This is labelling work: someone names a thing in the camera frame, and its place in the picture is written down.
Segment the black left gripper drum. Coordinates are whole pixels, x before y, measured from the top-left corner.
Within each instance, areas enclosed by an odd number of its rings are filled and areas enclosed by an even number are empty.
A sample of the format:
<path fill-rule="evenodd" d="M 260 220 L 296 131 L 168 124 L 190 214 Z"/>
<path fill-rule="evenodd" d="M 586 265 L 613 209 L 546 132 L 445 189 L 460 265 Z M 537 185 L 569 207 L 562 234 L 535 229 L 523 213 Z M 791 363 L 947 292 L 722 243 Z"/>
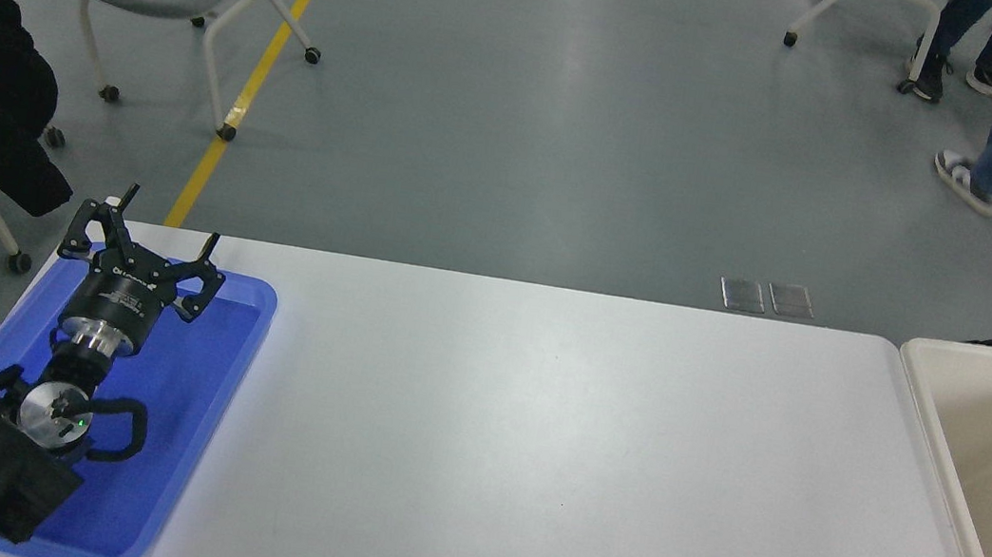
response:
<path fill-rule="evenodd" d="M 77 332 L 84 321 L 103 322 L 125 338 L 146 340 L 177 291 L 171 280 L 157 281 L 153 275 L 141 262 L 129 265 L 114 251 L 97 251 L 62 312 L 60 327 Z"/>

